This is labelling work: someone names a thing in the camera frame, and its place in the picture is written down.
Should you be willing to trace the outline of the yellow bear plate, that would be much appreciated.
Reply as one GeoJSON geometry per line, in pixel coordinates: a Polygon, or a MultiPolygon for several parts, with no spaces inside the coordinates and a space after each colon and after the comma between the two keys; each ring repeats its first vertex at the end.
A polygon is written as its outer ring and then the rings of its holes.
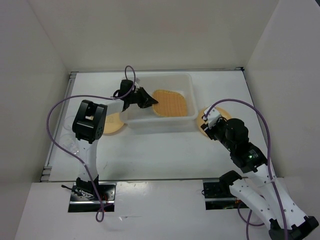
{"type": "MultiPolygon", "coordinates": [[[[209,137],[207,136],[207,134],[205,133],[205,131],[202,129],[202,125],[206,123],[206,121],[203,120],[203,116],[205,115],[205,110],[207,109],[207,107],[202,108],[199,113],[198,116],[196,118],[196,125],[198,127],[198,129],[200,130],[200,132],[208,139],[209,137]]],[[[225,118],[226,120],[229,120],[232,118],[232,116],[223,108],[221,107],[215,107],[215,109],[221,114],[221,116],[223,118],[225,118]]]]}
{"type": "Polygon", "coordinates": [[[125,126],[125,123],[120,118],[120,113],[108,115],[104,123],[104,135],[118,134],[125,126]]]}

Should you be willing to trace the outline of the woven bamboo tray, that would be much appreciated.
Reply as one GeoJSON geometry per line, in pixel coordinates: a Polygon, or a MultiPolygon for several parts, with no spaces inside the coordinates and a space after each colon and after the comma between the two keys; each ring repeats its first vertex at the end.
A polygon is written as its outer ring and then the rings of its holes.
{"type": "Polygon", "coordinates": [[[152,105],[153,112],[160,117],[186,117],[188,115],[187,101],[185,97],[175,91],[158,89],[152,93],[152,97],[158,101],[152,105]]]}

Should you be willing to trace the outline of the clear plastic cup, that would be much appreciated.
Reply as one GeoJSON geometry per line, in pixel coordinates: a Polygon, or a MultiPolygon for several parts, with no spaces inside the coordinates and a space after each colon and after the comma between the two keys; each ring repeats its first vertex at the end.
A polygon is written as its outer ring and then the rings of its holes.
{"type": "Polygon", "coordinates": [[[59,144],[73,155],[79,153],[79,144],[75,136],[70,133],[63,134],[59,139],[59,144]]]}
{"type": "Polygon", "coordinates": [[[74,116],[66,117],[63,122],[63,128],[67,131],[72,131],[73,121],[74,121],[74,116]]]}

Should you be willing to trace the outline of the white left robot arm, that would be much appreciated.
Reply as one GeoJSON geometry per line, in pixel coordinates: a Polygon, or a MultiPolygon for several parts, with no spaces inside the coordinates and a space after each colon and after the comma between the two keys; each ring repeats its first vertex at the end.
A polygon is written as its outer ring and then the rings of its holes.
{"type": "Polygon", "coordinates": [[[121,81],[120,88],[114,92],[113,97],[116,99],[106,103],[82,100],[72,124],[82,164],[76,179],[76,189],[88,200],[94,200],[100,193],[97,147],[104,133],[107,117],[125,111],[130,105],[146,109],[159,103],[143,87],[128,79],[121,81]]]}

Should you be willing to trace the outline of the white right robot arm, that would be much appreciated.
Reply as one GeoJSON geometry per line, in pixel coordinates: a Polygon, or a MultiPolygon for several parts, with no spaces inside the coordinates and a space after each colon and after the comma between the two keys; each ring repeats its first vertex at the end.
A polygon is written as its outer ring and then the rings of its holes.
{"type": "Polygon", "coordinates": [[[305,214],[291,199],[265,155],[249,141],[249,130],[242,120],[217,116],[201,127],[229,151],[233,163],[258,189],[231,170],[219,178],[220,193],[244,202],[262,220],[272,240],[302,240],[319,226],[314,216],[305,214]]]}

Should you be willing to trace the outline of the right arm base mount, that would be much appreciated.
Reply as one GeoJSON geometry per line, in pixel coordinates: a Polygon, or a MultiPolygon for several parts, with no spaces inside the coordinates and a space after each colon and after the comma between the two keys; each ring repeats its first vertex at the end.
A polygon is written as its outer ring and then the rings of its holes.
{"type": "Polygon", "coordinates": [[[228,191],[223,190],[219,179],[203,180],[203,190],[206,210],[230,210],[247,209],[248,207],[242,201],[228,191]]]}

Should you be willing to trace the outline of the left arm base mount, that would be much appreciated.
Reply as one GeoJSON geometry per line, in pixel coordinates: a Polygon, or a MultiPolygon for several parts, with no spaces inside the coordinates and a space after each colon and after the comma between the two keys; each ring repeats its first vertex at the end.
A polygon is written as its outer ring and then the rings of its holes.
{"type": "MultiPolygon", "coordinates": [[[[117,184],[113,182],[99,182],[97,189],[105,213],[115,210],[116,186],[117,184]]],[[[65,186],[65,188],[71,191],[68,205],[69,213],[93,213],[100,208],[100,201],[95,193],[85,193],[76,187],[76,183],[73,183],[72,187],[65,186]]]]}

